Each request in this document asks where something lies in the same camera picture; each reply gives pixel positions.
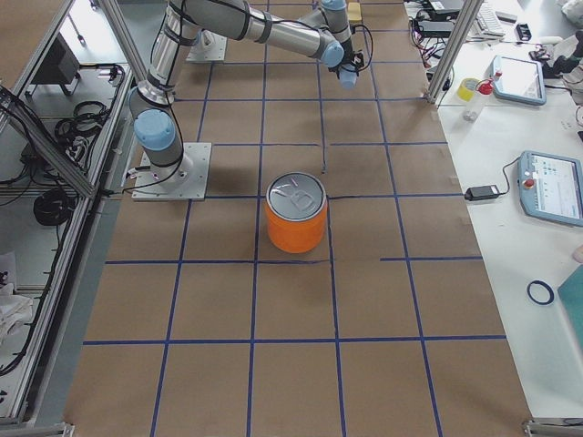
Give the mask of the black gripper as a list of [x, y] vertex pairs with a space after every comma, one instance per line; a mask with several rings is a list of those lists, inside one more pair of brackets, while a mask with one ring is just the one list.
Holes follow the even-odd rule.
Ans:
[[364, 70], [363, 51], [352, 51], [345, 55], [343, 61], [334, 67], [329, 67], [328, 71], [339, 76], [341, 73], [359, 75]]

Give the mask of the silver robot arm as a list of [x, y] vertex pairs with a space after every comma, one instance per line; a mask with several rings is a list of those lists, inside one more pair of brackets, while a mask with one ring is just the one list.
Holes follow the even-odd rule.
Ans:
[[149, 160], [151, 180], [140, 188], [150, 196], [185, 188], [192, 178], [194, 163], [172, 105], [183, 64], [203, 31], [317, 59], [346, 89], [366, 68], [363, 53], [353, 49], [344, 1], [322, 1], [298, 19], [272, 15], [246, 1], [169, 1], [148, 72], [129, 95], [135, 138]]

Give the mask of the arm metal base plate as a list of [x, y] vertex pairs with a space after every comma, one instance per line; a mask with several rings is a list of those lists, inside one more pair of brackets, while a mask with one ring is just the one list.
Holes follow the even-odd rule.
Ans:
[[223, 62], [226, 55], [228, 39], [225, 36], [202, 29], [197, 33], [195, 44], [190, 49], [186, 61], [201, 64]]
[[143, 152], [140, 165], [149, 169], [138, 172], [131, 197], [136, 201], [204, 200], [210, 157], [211, 143], [186, 142], [178, 168], [159, 168], [152, 166]]

